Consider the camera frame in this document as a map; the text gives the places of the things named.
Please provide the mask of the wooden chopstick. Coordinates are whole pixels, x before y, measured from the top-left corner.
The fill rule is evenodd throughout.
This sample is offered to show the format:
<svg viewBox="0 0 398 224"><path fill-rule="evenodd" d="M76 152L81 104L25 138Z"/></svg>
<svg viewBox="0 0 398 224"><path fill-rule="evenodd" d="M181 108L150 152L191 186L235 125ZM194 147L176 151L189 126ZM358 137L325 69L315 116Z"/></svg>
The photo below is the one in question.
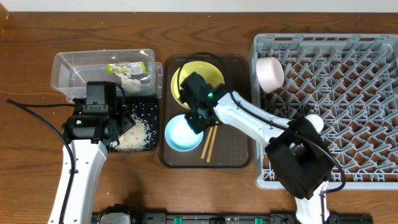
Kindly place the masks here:
<svg viewBox="0 0 398 224"><path fill-rule="evenodd" d="M210 141L210 146L209 146L209 151L208 151L208 155L207 155L207 158L206 158L206 162L207 162L207 163L210 163L210 161L211 161L211 156L212 156L212 153L213 153L213 148L214 148L214 144L215 144L215 139L216 139L217 130L218 130L218 125L216 125L216 126L213 128L213 132L212 132L212 136L211 136L211 141Z"/></svg>
<svg viewBox="0 0 398 224"><path fill-rule="evenodd" d="M211 139L211 135L213 133L213 130L214 130L214 126L212 126L209 129L209 131L208 131L208 134L207 134L207 137L206 137L206 141L205 141L205 145L204 145L202 153L201 153L201 159L204 159L205 156L206 156L206 152L207 152L207 149L208 149L208 146L209 146L209 143L210 143L210 139Z"/></svg>

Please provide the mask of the light blue bowl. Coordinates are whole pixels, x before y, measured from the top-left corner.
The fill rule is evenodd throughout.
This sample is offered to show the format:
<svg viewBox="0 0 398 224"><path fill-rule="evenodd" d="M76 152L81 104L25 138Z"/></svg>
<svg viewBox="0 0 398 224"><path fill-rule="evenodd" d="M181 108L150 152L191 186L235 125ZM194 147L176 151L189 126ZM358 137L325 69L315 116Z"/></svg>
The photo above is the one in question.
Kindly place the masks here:
<svg viewBox="0 0 398 224"><path fill-rule="evenodd" d="M164 135L166 143L178 152L194 150L203 139L203 132L195 134L188 125L184 114L173 117L166 124Z"/></svg>

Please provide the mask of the white tissue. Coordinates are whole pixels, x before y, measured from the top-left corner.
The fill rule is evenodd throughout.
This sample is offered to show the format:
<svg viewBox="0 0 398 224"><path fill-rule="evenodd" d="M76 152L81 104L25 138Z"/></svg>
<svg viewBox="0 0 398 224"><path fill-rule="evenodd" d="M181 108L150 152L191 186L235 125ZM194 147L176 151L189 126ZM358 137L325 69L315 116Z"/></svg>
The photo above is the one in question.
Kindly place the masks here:
<svg viewBox="0 0 398 224"><path fill-rule="evenodd" d="M138 93L141 91L141 81L128 77L128 74L115 73L121 79L123 88L130 94Z"/></svg>

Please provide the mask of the green snack wrapper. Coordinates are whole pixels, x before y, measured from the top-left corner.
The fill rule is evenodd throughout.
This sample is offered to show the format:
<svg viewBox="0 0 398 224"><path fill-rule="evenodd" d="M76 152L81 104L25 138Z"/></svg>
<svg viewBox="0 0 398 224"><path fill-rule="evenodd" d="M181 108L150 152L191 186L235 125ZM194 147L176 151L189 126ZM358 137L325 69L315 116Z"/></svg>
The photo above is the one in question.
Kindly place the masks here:
<svg viewBox="0 0 398 224"><path fill-rule="evenodd" d="M125 73L131 75L146 74L147 69L144 62L119 62L106 64L108 73Z"/></svg>

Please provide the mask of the pink bowl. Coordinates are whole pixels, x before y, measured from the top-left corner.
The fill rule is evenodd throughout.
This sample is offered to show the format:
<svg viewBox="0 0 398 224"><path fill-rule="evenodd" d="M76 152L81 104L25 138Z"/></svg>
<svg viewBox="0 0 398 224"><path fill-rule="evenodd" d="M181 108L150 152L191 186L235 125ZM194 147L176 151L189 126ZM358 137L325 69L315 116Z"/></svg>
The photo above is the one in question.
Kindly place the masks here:
<svg viewBox="0 0 398 224"><path fill-rule="evenodd" d="M256 62L256 76L266 93L272 93L284 84L284 71L275 57L259 58Z"/></svg>

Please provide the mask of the cream white cup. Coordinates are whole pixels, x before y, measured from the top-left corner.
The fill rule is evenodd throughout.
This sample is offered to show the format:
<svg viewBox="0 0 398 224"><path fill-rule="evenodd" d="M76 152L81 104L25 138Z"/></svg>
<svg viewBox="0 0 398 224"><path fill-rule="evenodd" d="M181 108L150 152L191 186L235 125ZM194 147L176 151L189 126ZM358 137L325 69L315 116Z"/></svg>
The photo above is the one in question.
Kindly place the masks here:
<svg viewBox="0 0 398 224"><path fill-rule="evenodd" d="M320 134L324 128L324 122L322 118L317 114L308 114L305 116L312 126L315 128L318 134Z"/></svg>

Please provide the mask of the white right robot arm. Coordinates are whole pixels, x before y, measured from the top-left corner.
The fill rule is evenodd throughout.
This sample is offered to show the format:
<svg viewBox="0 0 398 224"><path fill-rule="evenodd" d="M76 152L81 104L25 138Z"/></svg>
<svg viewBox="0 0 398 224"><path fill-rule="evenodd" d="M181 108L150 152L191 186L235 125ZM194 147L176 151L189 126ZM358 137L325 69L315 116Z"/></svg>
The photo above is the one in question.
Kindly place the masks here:
<svg viewBox="0 0 398 224"><path fill-rule="evenodd" d="M212 86L193 72L179 85L180 101L195 133L218 124L230 125L263 146L278 181L295 198L300 223L326 223L326 187L335 162L325 148L318 115L289 120L252 105L220 83Z"/></svg>

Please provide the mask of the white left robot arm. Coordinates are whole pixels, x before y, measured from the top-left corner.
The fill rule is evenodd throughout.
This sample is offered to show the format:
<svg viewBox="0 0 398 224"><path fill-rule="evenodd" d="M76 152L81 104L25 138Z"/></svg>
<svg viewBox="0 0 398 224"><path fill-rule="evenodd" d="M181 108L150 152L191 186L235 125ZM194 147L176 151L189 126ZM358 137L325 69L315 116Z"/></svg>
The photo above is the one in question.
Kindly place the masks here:
<svg viewBox="0 0 398 224"><path fill-rule="evenodd" d="M98 179L111 143L135 125L120 84L88 82L86 98L62 126L63 164L49 223L90 223Z"/></svg>

